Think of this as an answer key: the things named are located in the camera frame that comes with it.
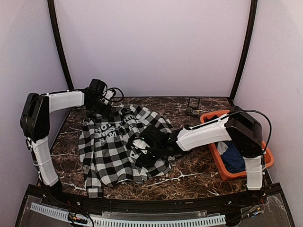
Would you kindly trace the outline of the black white plaid shirt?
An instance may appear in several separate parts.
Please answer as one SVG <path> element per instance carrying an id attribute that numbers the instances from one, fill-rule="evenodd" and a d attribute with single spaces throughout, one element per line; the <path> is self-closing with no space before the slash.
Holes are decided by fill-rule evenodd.
<path id="1" fill-rule="evenodd" d="M 104 186 L 131 181 L 143 183 L 171 170 L 168 160 L 160 158 L 151 168 L 135 165 L 139 151 L 130 141 L 152 125 L 163 133 L 174 129 L 170 120 L 139 105 L 119 105 L 113 115 L 87 113 L 79 137 L 78 151 L 83 166 L 84 185 L 90 198 L 102 198 Z"/>

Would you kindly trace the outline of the dark metal brooch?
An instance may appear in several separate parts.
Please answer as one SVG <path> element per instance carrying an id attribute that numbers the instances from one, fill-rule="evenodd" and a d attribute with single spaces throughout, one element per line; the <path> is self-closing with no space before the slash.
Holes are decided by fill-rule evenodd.
<path id="1" fill-rule="evenodd" d="M 186 108 L 186 115 L 199 116 L 201 114 L 200 110 L 192 109 L 190 107 Z"/>

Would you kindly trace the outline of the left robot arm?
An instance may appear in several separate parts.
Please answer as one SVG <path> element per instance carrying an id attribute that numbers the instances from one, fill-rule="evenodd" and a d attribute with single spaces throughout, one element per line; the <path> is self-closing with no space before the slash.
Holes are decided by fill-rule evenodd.
<path id="1" fill-rule="evenodd" d="M 51 113 L 82 106 L 108 113 L 115 95 L 114 88 L 108 88 L 105 82 L 93 79 L 84 89 L 44 94 L 30 93 L 27 96 L 20 126 L 39 179 L 49 192 L 49 200 L 56 206 L 63 206 L 67 202 L 67 196 L 62 192 L 62 183 L 50 154 L 48 136 Z"/>

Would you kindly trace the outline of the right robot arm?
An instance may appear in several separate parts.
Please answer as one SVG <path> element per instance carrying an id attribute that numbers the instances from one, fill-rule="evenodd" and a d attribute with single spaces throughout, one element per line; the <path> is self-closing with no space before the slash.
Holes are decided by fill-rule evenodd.
<path id="1" fill-rule="evenodd" d="M 217 143 L 232 141 L 244 159 L 248 190 L 242 194 L 242 202 L 252 205 L 260 197 L 263 175 L 266 169 L 265 153 L 268 142 L 262 138 L 262 126 L 250 113 L 264 113 L 257 110 L 243 110 L 238 106 L 197 126 L 185 127 L 163 133 L 154 126 L 148 126 L 130 145 L 140 151 L 136 165 L 150 168 L 163 157 L 183 155 L 190 150 Z"/>

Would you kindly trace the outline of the black garment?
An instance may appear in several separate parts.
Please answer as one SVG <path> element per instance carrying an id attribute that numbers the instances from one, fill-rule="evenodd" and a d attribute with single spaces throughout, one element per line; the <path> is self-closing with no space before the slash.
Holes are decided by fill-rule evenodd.
<path id="1" fill-rule="evenodd" d="M 202 117 L 202 123 L 217 123 L 217 122 L 224 122 L 226 120 L 226 116 L 228 114 L 211 114 L 211 113 L 208 113 L 208 114 L 205 114 L 203 117 Z"/>

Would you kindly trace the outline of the blue garment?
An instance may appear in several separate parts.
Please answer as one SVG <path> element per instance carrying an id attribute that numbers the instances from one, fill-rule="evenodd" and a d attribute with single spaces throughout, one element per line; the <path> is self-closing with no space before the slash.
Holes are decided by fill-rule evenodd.
<path id="1" fill-rule="evenodd" d="M 232 141 L 217 143 L 217 151 L 229 173 L 236 174 L 245 171 L 245 162 Z"/>

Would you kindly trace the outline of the orange plastic basket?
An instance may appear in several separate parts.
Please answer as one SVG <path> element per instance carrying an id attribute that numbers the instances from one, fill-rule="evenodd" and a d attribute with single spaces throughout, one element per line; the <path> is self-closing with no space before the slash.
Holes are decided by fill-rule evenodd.
<path id="1" fill-rule="evenodd" d="M 201 121 L 201 123 L 205 123 L 205 122 L 209 121 L 210 119 L 214 118 L 215 116 L 221 117 L 222 115 L 227 114 L 228 112 L 229 112 L 229 110 L 219 110 L 219 111 L 213 111 L 210 113 L 205 113 L 200 116 L 200 121 Z M 221 159 L 221 156 L 217 150 L 217 146 L 214 143 L 208 144 L 208 147 L 213 156 L 214 162 L 218 168 L 218 172 L 224 181 L 227 181 L 230 179 L 235 179 L 235 178 L 240 178 L 240 177 L 246 177 L 245 171 L 238 172 L 238 173 L 230 173 L 226 169 L 226 167 Z M 271 167 L 274 163 L 274 156 L 273 156 L 272 152 L 270 151 L 269 147 L 267 147 L 267 149 L 266 149 L 265 163 L 266 163 L 267 168 Z"/>

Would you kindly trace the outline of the black front rail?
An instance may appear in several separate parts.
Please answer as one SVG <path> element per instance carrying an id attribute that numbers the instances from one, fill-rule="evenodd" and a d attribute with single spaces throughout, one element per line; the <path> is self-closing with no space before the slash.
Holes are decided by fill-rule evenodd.
<path id="1" fill-rule="evenodd" d="M 279 183 L 271 184 L 265 189 L 265 196 L 260 192 L 238 192 L 233 194 L 205 197 L 198 199 L 182 199 L 171 201 L 131 201 L 117 199 L 98 199 L 86 196 L 63 193 L 65 202 L 59 202 L 50 196 L 45 189 L 29 185 L 23 197 L 22 206 L 29 202 L 29 198 L 47 205 L 66 208 L 71 211 L 101 214 L 103 211 L 166 214 L 186 211 L 205 210 L 207 213 L 221 213 L 233 218 L 247 209 L 260 206 L 268 212 L 286 211 L 285 197 Z"/>

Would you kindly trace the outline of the left black frame post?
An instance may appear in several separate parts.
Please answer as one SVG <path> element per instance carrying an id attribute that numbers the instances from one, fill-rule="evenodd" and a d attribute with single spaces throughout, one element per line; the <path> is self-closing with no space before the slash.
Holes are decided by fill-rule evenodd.
<path id="1" fill-rule="evenodd" d="M 48 5 L 49 17 L 50 17 L 52 31 L 53 31 L 53 37 L 54 37 L 57 53 L 59 56 L 61 68 L 63 71 L 63 75 L 65 78 L 65 82 L 67 84 L 68 89 L 73 90 L 74 85 L 73 85 L 71 75 L 69 72 L 67 60 L 66 60 L 63 45 L 62 45 L 61 35 L 60 35 L 60 31 L 59 31 L 59 25 L 58 25 L 56 9 L 55 9 L 55 1 L 47 0 L 47 5 Z"/>

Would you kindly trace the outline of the black frame post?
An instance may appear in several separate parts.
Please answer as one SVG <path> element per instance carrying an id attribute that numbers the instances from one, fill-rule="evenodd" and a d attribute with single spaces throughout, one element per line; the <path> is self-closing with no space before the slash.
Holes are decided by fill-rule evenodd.
<path id="1" fill-rule="evenodd" d="M 65 78 L 65 82 L 67 84 L 68 89 L 73 90 L 74 85 L 73 85 L 71 75 L 69 72 L 67 60 L 66 60 L 63 45 L 62 45 L 61 35 L 60 35 L 60 31 L 59 31 L 59 25 L 58 25 L 56 9 L 55 9 L 55 1 L 47 0 L 47 5 L 48 5 L 49 17 L 50 17 L 52 31 L 53 31 L 53 37 L 54 37 L 57 53 L 59 56 L 61 68 L 63 71 L 63 75 Z"/>
<path id="2" fill-rule="evenodd" d="M 242 52 L 241 52 L 238 68 L 236 71 L 235 79 L 233 82 L 233 86 L 232 86 L 232 89 L 231 89 L 231 92 L 230 92 L 230 95 L 228 98 L 230 105 L 234 105 L 234 100 L 235 100 L 236 94 L 238 92 L 241 78 L 242 78 L 242 75 L 244 72 L 244 67 L 245 67 L 247 56 L 249 53 L 250 42 L 251 42 L 252 33 L 253 33 L 253 29 L 254 29 L 254 24 L 255 24 L 257 7 L 258 7 L 258 1 L 251 0 L 249 18 L 248 18 L 246 34 L 245 34 L 245 38 L 244 38 L 244 42 L 243 42 Z"/>

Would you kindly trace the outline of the right black frame post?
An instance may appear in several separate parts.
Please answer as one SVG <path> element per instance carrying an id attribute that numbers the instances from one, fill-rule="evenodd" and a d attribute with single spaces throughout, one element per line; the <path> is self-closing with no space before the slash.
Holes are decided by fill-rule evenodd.
<path id="1" fill-rule="evenodd" d="M 241 52 L 238 68 L 236 71 L 235 79 L 233 82 L 233 86 L 232 86 L 232 89 L 231 89 L 231 92 L 230 92 L 230 95 L 228 98 L 230 105 L 234 105 L 234 100 L 235 100 L 236 94 L 238 92 L 241 78 L 242 78 L 242 75 L 244 72 L 244 67 L 245 67 L 247 56 L 249 53 L 250 42 L 251 42 L 252 33 L 253 33 L 253 29 L 254 29 L 254 24 L 255 24 L 257 7 L 258 7 L 258 1 L 251 0 L 249 18 L 248 18 L 246 34 L 245 34 L 245 38 L 244 38 L 244 42 L 243 42 L 242 52 Z"/>

